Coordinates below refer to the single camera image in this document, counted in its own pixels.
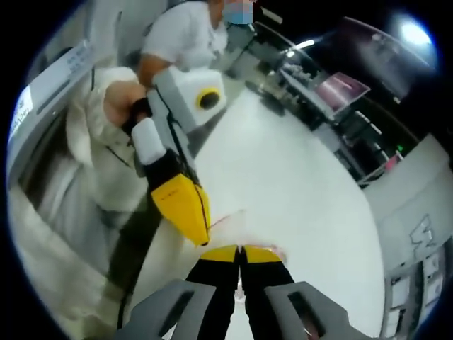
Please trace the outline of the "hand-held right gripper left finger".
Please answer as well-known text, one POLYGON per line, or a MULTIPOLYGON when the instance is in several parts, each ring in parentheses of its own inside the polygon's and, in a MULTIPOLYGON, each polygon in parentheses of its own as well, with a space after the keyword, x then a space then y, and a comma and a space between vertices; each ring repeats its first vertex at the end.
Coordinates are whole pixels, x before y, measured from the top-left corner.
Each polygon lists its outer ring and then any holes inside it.
POLYGON ((205 252, 186 279, 175 279, 132 308, 116 339, 225 339, 238 282, 236 245, 205 252))

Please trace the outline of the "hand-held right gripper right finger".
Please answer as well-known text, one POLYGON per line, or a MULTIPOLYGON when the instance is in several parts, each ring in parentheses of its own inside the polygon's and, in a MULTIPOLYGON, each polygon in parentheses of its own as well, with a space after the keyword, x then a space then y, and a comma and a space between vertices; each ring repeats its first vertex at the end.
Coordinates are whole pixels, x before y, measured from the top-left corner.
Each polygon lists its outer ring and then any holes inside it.
POLYGON ((346 310, 307 282, 295 282, 280 257, 246 245, 240 269, 254 339, 369 339, 346 310))

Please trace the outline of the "person's left hand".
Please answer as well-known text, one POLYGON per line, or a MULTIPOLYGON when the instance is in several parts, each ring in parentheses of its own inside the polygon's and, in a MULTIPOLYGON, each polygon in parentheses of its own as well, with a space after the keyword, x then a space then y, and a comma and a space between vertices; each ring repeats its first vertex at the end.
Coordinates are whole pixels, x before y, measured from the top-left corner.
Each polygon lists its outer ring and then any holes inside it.
POLYGON ((105 91, 103 107, 107 119, 122 127, 130 117, 132 105, 146 93, 146 88, 135 81, 114 81, 105 91))

